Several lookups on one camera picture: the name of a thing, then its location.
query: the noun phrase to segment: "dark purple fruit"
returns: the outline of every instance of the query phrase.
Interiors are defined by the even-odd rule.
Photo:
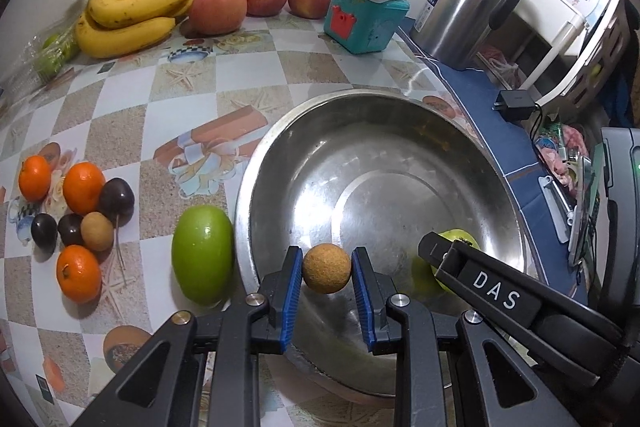
[[[65,247],[69,245],[84,245],[82,234],[80,233],[80,223],[82,223],[82,216],[78,214],[65,214],[60,219],[58,232]]]
[[[43,253],[51,255],[58,241],[56,220],[49,214],[35,216],[31,221],[31,238]]]
[[[133,216],[136,197],[129,184],[122,178],[113,178],[104,184],[98,199],[98,211],[115,227],[125,225]]]

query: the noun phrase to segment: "metal basin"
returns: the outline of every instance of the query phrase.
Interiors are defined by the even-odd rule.
[[[492,159],[455,124],[400,95],[345,90],[294,108],[258,145],[236,207],[238,266],[250,292],[289,245],[366,247],[401,292],[458,315],[466,304],[438,286],[418,242],[464,229],[522,271],[516,216]],[[292,343],[287,356],[334,393],[393,396],[395,357],[367,352],[351,282],[333,295],[303,285]]]

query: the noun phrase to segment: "silver bolt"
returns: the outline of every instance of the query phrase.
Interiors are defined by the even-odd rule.
[[[261,293],[249,293],[244,298],[244,302],[249,304],[249,306],[260,306],[264,302],[264,295]]]
[[[398,306],[399,308],[404,308],[409,304],[409,297],[403,293],[396,293],[395,295],[391,295],[391,304],[393,306]]]
[[[191,314],[188,311],[181,311],[181,312],[175,312],[172,316],[171,316],[171,321],[174,324],[178,324],[179,326],[184,325],[184,324],[188,324],[188,322],[191,320]]]
[[[482,322],[482,315],[475,310],[467,310],[465,312],[465,320],[469,324],[480,324]]]

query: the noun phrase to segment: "stainless steel kettle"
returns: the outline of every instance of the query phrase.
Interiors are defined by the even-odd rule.
[[[427,54],[465,69],[489,31],[504,24],[520,0],[427,0],[410,37]]]

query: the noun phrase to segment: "teal container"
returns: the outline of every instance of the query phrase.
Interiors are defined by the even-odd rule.
[[[331,0],[324,32],[353,54],[379,52],[408,11],[408,0]]]

